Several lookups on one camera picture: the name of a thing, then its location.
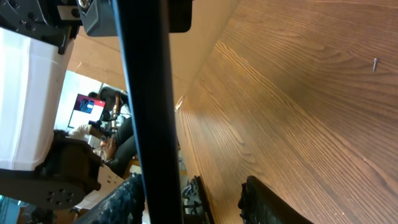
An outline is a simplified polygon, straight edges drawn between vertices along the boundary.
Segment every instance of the black bar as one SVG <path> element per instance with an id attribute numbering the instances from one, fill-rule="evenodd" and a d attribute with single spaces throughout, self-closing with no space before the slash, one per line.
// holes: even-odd
<path id="1" fill-rule="evenodd" d="M 183 223 L 167 1 L 114 0 L 151 223 Z"/>

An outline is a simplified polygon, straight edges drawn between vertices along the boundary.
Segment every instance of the black mount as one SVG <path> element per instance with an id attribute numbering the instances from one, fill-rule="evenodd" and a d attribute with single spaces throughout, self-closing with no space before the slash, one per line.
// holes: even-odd
<path id="1" fill-rule="evenodd" d="M 87 35 L 93 37 L 117 36 L 111 0 L 87 0 L 88 9 L 79 6 L 81 21 Z M 187 32 L 191 28 L 192 0 L 168 0 L 169 32 Z M 148 24 L 148 14 L 141 14 L 141 23 Z"/>
<path id="2" fill-rule="evenodd" d="M 0 192 L 44 209 L 70 208 L 101 188 L 97 182 L 100 166 L 101 158 L 86 142 L 56 139 L 36 170 L 0 169 Z"/>
<path id="3" fill-rule="evenodd" d="M 81 21 L 72 14 L 71 0 L 0 0 L 0 27 L 41 40 L 58 47 L 58 53 L 65 53 L 69 42 L 74 39 Z M 70 9 L 62 20 L 59 11 Z"/>

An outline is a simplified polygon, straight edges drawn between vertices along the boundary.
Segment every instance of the computer monitor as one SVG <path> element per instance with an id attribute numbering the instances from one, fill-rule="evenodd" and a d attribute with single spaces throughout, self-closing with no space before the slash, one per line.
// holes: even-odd
<path id="1" fill-rule="evenodd" d="M 104 107 L 105 101 L 78 94 L 68 127 L 75 128 L 81 124 L 88 124 L 89 121 L 95 122 L 101 119 Z"/>

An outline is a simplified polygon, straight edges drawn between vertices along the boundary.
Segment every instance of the person sitting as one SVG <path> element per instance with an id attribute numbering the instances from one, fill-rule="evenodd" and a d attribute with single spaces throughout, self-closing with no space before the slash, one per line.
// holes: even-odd
<path id="1" fill-rule="evenodd" d="M 102 160 L 108 161 L 109 168 L 120 177 L 123 176 L 132 157 L 137 154 L 131 118 L 126 119 L 111 138 L 106 138 L 90 124 L 82 124 L 69 133 L 60 130 L 55 130 L 54 133 L 63 133 L 67 138 L 83 141 L 86 134 L 103 140 L 100 148 L 94 149 L 94 153 L 101 156 Z"/>

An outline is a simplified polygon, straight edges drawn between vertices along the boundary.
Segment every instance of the wooden wall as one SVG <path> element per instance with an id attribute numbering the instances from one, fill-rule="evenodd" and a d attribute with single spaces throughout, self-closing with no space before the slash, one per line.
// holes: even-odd
<path id="1" fill-rule="evenodd" d="M 237 3 L 238 0 L 194 1 L 190 31 L 170 35 L 175 102 L 188 90 Z M 68 69 L 126 89 L 117 37 L 88 37 L 81 28 Z"/>
<path id="2" fill-rule="evenodd" d="M 177 111 L 216 223 L 248 175 L 315 223 L 397 223 L 397 52 L 397 1 L 242 0 Z"/>

